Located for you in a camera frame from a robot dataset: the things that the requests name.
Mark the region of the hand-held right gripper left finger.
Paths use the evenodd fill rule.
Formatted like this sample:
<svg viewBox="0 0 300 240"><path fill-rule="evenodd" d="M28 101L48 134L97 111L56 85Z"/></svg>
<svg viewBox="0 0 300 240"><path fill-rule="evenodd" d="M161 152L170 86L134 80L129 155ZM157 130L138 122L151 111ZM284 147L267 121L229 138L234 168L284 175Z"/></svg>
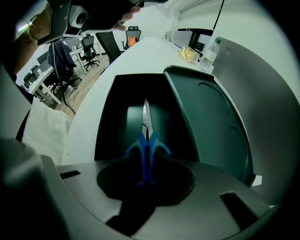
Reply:
<svg viewBox="0 0 300 240"><path fill-rule="evenodd" d="M108 162L55 166L42 156L45 181L69 237L122 237L105 221L120 209L120 201L108 198L96 177Z"/></svg>

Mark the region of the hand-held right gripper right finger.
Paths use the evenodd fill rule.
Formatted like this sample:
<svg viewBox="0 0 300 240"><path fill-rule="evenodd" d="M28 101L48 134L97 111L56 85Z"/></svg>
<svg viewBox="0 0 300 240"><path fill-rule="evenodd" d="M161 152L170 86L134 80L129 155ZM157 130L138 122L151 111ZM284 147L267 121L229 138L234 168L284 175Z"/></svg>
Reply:
<svg viewBox="0 0 300 240"><path fill-rule="evenodd" d="M195 188L175 206L156 207L133 235L135 240L245 240L270 218L268 204L248 186L223 170L199 162L175 159L195 176ZM221 196L233 193L257 218L242 229Z"/></svg>

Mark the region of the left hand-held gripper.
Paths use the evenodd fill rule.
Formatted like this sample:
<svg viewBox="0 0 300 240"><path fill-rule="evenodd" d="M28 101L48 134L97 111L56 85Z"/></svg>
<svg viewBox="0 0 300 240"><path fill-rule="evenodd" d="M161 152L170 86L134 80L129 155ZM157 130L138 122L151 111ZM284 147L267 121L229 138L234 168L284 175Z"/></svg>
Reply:
<svg viewBox="0 0 300 240"><path fill-rule="evenodd" d="M88 33L114 30L124 14L134 6L150 3L162 4L165 0L50 0L53 10L50 33L38 40L38 45L79 38Z"/></svg>

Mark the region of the person's left hand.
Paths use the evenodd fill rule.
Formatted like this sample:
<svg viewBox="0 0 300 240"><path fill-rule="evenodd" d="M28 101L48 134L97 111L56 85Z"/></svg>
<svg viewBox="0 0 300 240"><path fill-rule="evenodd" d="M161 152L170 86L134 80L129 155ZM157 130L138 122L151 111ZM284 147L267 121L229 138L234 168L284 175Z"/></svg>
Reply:
<svg viewBox="0 0 300 240"><path fill-rule="evenodd" d="M126 21L129 21L133 18L133 15L135 13L138 13L141 11L141 8L139 6L134 6L130 9L130 11L126 14L124 14L122 16L122 18L117 22L117 24L115 25L115 30L119 30L119 31L126 31L126 26L124 26L124 23Z"/></svg>

